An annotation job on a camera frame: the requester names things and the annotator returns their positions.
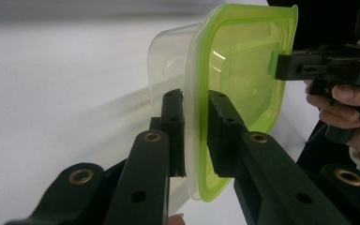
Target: mounting hole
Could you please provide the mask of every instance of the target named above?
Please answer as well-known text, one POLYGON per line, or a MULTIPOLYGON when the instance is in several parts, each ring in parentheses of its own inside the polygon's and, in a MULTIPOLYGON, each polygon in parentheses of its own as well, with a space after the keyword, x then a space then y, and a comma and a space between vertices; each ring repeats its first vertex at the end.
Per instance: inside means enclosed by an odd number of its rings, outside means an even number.
POLYGON ((93 171, 90 169, 80 169, 71 173, 68 181, 72 185, 83 185, 93 178, 93 171))
POLYGON ((145 199, 147 198, 147 195, 145 194, 144 191, 136 191, 136 192, 133 192, 131 195, 130 195, 130 200, 133 202, 133 203, 142 203, 145 201, 145 199))
POLYGON ((335 170, 335 176, 348 185, 360 187, 360 175, 355 172, 339 169, 335 170))
POLYGON ((147 133, 144 139, 150 143, 154 143, 160 140, 160 134, 158 133, 147 133))
POLYGON ((252 134, 250 135, 250 139, 255 143, 266 143, 268 141, 267 138, 262 134, 252 134))
POLYGON ((300 203, 306 203, 306 204, 312 203, 312 199, 306 193, 302 193, 302 192, 296 193, 295 197, 296 200, 299 201, 300 203))

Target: white table surface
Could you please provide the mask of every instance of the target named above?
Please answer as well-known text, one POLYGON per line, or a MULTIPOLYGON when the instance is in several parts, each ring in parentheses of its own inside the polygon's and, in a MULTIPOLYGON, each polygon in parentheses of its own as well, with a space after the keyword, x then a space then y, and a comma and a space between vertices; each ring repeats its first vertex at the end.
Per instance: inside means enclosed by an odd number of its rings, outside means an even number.
MULTIPOLYGON (((29 216, 65 168, 93 162, 108 169, 127 157, 149 123, 149 44, 161 31, 201 22, 207 10, 132 11, 130 4, 98 16, 102 8, 87 17, 84 8, 68 17, 0 13, 0 224, 29 216)), ((303 93, 303 83, 288 83, 272 133, 293 158, 317 120, 303 93)), ((217 200, 188 200, 178 212, 187 224, 246 224, 238 205, 228 186, 217 200)))

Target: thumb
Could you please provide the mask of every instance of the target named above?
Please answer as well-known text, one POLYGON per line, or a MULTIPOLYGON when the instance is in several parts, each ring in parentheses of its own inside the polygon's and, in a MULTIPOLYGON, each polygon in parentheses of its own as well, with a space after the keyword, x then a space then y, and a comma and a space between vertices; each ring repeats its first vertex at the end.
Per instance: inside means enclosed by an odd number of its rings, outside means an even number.
POLYGON ((186 225, 186 222, 183 220, 184 214, 176 214, 169 217, 168 225, 186 225))
POLYGON ((360 87, 351 85, 336 85, 332 89, 333 98, 343 104, 360 106, 360 87))

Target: black plastic bracket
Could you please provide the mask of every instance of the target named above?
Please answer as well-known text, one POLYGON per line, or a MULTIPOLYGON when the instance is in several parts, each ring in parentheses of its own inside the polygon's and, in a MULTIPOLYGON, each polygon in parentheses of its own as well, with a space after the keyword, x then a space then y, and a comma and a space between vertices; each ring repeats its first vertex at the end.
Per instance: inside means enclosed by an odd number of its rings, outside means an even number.
POLYGON ((29 218, 6 224, 101 224, 108 200, 105 173, 101 167, 80 163, 58 175, 29 218))
POLYGON ((160 117, 151 118, 150 129, 167 133, 170 141, 170 176, 186 176, 184 155, 183 94, 180 89, 172 90, 162 98, 160 117))
POLYGON ((322 172, 326 185, 318 187, 272 137, 248 131, 228 97, 214 91, 209 92, 207 141, 215 172, 235 178, 247 224, 360 221, 360 187, 350 187, 360 179, 359 171, 331 166, 322 172), (333 189, 337 193, 333 201, 348 207, 334 205, 326 197, 333 189))
POLYGON ((166 225, 169 200, 169 137, 147 130, 136 137, 104 225, 166 225))
MULTIPOLYGON (((360 9, 354 33, 360 38, 360 9)), ((297 51, 292 55, 280 55, 277 60, 277 80, 314 80, 311 95, 330 96, 334 85, 360 86, 360 41, 354 44, 339 43, 335 48, 297 51)), ((333 105, 342 105, 331 99, 333 105)), ((353 135, 352 129, 329 126, 326 138, 334 143, 346 143, 353 135)))

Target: transparent plastic container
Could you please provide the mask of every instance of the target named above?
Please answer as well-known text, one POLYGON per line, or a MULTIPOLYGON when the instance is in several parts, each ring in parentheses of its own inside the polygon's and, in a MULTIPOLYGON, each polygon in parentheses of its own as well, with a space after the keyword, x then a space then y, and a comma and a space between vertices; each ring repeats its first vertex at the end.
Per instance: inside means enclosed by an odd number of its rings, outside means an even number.
POLYGON ((249 130, 269 132, 285 82, 275 80, 279 54, 292 52, 297 7, 224 5, 200 24, 159 34, 148 54, 153 116, 162 96, 184 95, 188 191, 210 202, 230 181, 213 171, 206 145, 208 90, 226 94, 249 130))

